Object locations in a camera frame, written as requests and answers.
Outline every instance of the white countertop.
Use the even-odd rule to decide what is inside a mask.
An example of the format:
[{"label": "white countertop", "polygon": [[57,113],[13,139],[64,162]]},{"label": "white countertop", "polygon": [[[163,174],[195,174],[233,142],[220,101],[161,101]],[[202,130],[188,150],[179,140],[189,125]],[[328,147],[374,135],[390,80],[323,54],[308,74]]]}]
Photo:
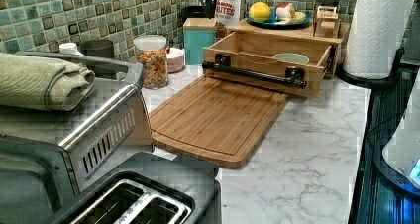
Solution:
[{"label": "white countertop", "polygon": [[[143,89],[148,111],[201,75],[186,66],[168,87]],[[223,223],[347,223],[369,97],[338,78],[324,80],[318,98],[291,96],[251,160],[220,169]]]}]

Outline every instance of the green towel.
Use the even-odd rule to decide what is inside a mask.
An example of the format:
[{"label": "green towel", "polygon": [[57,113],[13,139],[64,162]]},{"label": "green towel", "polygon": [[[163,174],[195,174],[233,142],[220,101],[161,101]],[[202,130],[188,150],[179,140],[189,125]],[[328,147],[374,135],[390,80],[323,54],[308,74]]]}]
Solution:
[{"label": "green towel", "polygon": [[0,53],[0,105],[69,111],[94,78],[92,71],[62,59]]}]

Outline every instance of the wooden cutting board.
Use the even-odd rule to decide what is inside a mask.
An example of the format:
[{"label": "wooden cutting board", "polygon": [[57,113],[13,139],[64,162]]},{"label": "wooden cutting board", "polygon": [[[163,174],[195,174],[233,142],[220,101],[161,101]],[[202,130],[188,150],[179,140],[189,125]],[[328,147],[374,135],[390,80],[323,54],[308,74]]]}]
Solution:
[{"label": "wooden cutting board", "polygon": [[150,115],[156,146],[223,168],[242,167],[284,108],[288,95],[200,77]]}]

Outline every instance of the blue light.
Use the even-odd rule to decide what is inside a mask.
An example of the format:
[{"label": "blue light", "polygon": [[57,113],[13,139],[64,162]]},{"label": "blue light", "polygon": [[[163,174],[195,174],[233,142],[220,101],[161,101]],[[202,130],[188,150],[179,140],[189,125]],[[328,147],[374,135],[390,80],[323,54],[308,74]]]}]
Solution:
[{"label": "blue light", "polygon": [[411,171],[411,173],[410,173],[410,177],[412,177],[412,178],[416,178],[416,177],[418,177],[418,176],[419,176],[419,174],[420,174],[420,167],[416,166],[416,167],[414,167],[414,169]]}]

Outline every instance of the stainless steel toaster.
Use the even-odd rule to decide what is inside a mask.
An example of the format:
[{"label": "stainless steel toaster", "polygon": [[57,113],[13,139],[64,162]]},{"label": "stainless steel toaster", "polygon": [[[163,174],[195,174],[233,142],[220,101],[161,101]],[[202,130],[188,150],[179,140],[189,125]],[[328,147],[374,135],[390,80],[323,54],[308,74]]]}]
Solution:
[{"label": "stainless steel toaster", "polygon": [[91,56],[24,52],[127,73],[96,78],[72,111],[0,106],[0,223],[42,223],[133,152],[152,152],[143,68]]}]

